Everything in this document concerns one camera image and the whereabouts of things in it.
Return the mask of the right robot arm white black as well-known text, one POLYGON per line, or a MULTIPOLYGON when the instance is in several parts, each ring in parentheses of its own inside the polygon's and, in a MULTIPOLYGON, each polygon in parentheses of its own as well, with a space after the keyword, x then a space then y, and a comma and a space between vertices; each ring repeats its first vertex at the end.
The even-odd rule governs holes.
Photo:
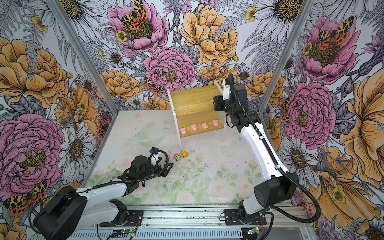
POLYGON ((296 222, 306 222, 277 207, 278 203, 294 195, 299 177, 291 174, 279 160, 266 136, 260 116, 248 108, 245 87, 226 85, 223 95, 214 97, 214 104, 216 111, 223 111, 231 118, 233 126, 248 142, 261 170, 262 181, 254 186, 251 196, 239 204, 240 220, 248 224, 273 209, 296 222))

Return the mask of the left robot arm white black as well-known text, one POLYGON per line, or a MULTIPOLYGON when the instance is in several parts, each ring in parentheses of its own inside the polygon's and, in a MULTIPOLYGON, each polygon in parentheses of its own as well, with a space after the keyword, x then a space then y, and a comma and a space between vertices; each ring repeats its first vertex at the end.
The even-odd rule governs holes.
POLYGON ((123 225, 129 213, 119 198, 132 194, 151 179, 166 177, 172 167, 169 155, 161 150, 149 157, 137 156, 115 180, 89 188, 67 186, 47 197, 48 203, 33 218, 31 226, 47 240, 66 240, 92 225, 123 225))

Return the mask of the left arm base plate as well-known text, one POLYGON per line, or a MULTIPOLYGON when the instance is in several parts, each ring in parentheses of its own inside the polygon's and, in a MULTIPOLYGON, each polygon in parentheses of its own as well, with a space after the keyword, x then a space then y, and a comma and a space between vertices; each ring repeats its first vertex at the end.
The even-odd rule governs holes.
POLYGON ((101 227, 140 227, 143 221, 143 210, 127 210, 111 222, 100 223, 101 227))

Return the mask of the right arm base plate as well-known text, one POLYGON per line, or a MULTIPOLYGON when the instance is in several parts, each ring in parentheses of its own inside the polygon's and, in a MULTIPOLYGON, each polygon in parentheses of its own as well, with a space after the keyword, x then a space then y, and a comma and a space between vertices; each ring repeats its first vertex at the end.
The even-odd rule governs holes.
POLYGON ((225 209, 224 218, 227 226, 264 226, 267 224, 264 215, 259 213, 249 215, 243 209, 225 209))

